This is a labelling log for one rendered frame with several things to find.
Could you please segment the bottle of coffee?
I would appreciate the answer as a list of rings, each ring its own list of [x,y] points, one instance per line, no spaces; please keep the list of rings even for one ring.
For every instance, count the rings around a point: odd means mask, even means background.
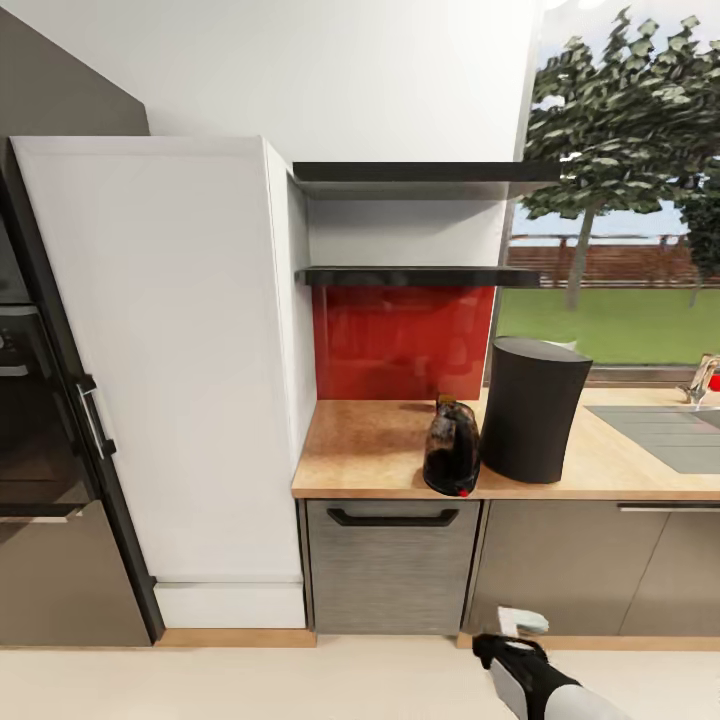
[[[439,395],[436,399],[436,411],[439,411],[439,407],[443,405],[443,403],[449,403],[449,402],[455,402],[455,396],[454,395]]]

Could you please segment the electric kettle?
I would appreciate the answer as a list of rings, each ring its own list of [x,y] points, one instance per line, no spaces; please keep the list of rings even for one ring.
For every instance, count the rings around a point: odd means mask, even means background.
[[[443,403],[431,423],[424,454],[423,479],[452,498],[475,490],[481,464],[475,412],[460,400]]]

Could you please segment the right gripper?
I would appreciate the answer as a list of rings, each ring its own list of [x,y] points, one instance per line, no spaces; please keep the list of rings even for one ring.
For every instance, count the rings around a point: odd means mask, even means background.
[[[500,635],[489,635],[487,633],[479,633],[478,636],[475,636],[472,638],[473,647],[474,647],[474,656],[481,656],[481,665],[483,666],[483,669],[487,671],[491,671],[491,662],[493,661],[493,656],[490,656],[498,646],[502,644],[502,640],[504,642],[515,642],[516,644],[524,644],[526,648],[528,648],[528,644],[531,644],[532,646],[536,646],[536,648],[532,648],[532,652],[534,652],[534,657],[542,658],[542,651],[541,647],[539,647],[539,643],[536,643],[535,641],[523,641],[519,638],[517,639],[511,639],[509,637],[501,637]]]

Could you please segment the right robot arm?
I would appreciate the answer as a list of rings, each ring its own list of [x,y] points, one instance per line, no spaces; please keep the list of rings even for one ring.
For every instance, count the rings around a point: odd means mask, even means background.
[[[492,672],[498,696],[517,720],[635,720],[542,660],[539,643],[517,631],[548,632],[549,621],[531,611],[499,607],[500,635],[473,637],[474,656]]]

